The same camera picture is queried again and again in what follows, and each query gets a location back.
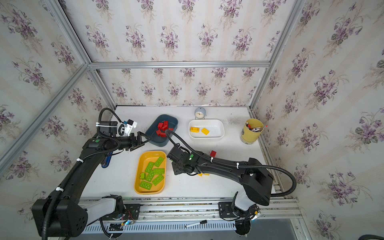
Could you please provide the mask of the green lego brick top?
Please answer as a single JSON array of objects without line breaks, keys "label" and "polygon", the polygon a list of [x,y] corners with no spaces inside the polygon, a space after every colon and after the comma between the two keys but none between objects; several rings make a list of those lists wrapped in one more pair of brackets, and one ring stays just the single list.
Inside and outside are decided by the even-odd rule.
[{"label": "green lego brick top", "polygon": [[163,175],[165,173],[165,169],[164,168],[157,168],[157,169],[153,169],[153,172],[155,175]]}]

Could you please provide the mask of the green lego brick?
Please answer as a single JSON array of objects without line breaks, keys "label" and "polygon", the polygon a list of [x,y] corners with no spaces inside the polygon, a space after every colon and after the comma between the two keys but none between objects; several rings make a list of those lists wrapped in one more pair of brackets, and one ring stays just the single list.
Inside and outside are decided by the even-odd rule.
[{"label": "green lego brick", "polygon": [[163,175],[165,173],[165,169],[164,168],[157,168],[157,169],[153,169],[153,172],[155,175]]},{"label": "green lego brick", "polygon": [[156,160],[156,162],[154,163],[154,165],[155,165],[156,167],[160,167],[164,160],[165,160],[165,159],[164,159],[163,157],[159,157],[159,158]]},{"label": "green lego brick", "polygon": [[146,189],[146,190],[151,190],[153,184],[149,183],[149,182],[146,182],[146,181],[141,181],[139,186],[140,186],[140,188],[143,188],[143,189]]},{"label": "green lego brick", "polygon": [[160,184],[163,180],[164,180],[164,176],[163,175],[158,175],[153,181],[152,181],[152,184],[154,186],[157,186],[158,184]]},{"label": "green lego brick", "polygon": [[154,178],[155,175],[156,175],[155,171],[150,171],[150,172],[148,173],[148,175],[146,176],[146,181],[147,181],[147,182],[151,182],[151,181],[153,180],[153,178]]},{"label": "green lego brick", "polygon": [[146,169],[145,169],[145,172],[150,173],[154,167],[154,164],[155,164],[154,162],[149,162]]}]

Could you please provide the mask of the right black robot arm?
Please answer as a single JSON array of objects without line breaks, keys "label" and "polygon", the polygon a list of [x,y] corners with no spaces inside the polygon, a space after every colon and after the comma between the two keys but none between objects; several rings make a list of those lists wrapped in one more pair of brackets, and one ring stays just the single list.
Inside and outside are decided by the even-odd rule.
[{"label": "right black robot arm", "polygon": [[[248,161],[230,161],[207,155],[189,146],[175,132],[166,130],[166,136],[174,145],[167,155],[172,162],[175,175],[196,176],[209,174],[223,177],[240,184],[244,191],[234,197],[235,208],[246,211],[253,205],[268,206],[270,199],[285,197],[297,188],[297,180],[289,171],[270,165],[263,165],[255,158]],[[285,174],[292,181],[291,187],[282,193],[272,193],[274,182],[269,170]]]}]

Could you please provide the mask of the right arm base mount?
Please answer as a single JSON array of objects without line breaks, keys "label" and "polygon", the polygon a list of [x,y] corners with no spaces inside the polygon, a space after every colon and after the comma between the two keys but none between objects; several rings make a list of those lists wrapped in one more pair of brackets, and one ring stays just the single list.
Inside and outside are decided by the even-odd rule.
[{"label": "right arm base mount", "polygon": [[229,202],[229,201],[218,202],[218,208],[219,208],[219,216],[221,219],[229,221],[229,220],[239,218],[239,216],[237,216],[234,212],[234,209],[232,207],[232,202]]}]

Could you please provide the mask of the yellow lego brick pile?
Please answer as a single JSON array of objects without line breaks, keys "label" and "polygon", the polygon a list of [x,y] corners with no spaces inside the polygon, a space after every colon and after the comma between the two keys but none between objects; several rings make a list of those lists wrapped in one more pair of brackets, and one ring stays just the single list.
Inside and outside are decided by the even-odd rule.
[{"label": "yellow lego brick pile", "polygon": [[210,174],[203,174],[203,173],[201,173],[201,174],[198,174],[198,176],[209,176]]}]

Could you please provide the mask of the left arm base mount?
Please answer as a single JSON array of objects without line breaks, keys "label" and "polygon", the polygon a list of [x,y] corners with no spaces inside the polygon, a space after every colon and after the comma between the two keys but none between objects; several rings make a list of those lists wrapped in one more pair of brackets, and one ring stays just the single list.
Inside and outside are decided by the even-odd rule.
[{"label": "left arm base mount", "polygon": [[139,219],[140,204],[124,204],[122,213],[112,213],[103,217],[104,221],[136,221]]}]

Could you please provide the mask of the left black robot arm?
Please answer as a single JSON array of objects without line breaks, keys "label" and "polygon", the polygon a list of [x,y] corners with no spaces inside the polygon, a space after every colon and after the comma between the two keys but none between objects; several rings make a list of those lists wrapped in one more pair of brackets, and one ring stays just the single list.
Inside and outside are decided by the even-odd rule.
[{"label": "left black robot arm", "polygon": [[49,237],[71,238],[79,236],[87,225],[112,213],[122,214],[122,197],[112,195],[95,205],[82,208],[80,197],[92,174],[109,154],[116,150],[134,151],[151,141],[142,133],[132,133],[137,123],[128,120],[102,121],[103,108],[96,122],[97,133],[84,144],[80,156],[62,182],[45,199],[36,200],[31,211],[38,233],[43,240]]}]

